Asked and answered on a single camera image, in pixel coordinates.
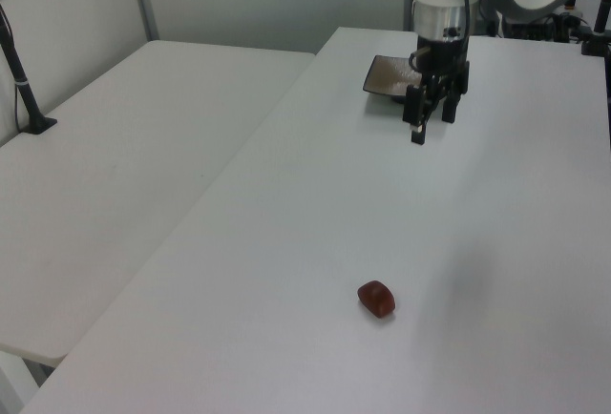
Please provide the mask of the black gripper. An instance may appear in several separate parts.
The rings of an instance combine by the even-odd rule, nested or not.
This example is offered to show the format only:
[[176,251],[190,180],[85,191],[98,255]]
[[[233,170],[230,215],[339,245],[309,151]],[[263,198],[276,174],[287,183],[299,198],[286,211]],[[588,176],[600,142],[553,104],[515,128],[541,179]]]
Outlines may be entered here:
[[[416,51],[410,56],[410,65],[420,75],[421,85],[444,88],[442,120],[446,123],[455,122],[460,98],[468,90],[468,45],[468,38],[444,42],[419,36]],[[402,119],[410,126],[411,141],[417,145],[423,145],[426,140],[425,102],[424,88],[407,87]]]

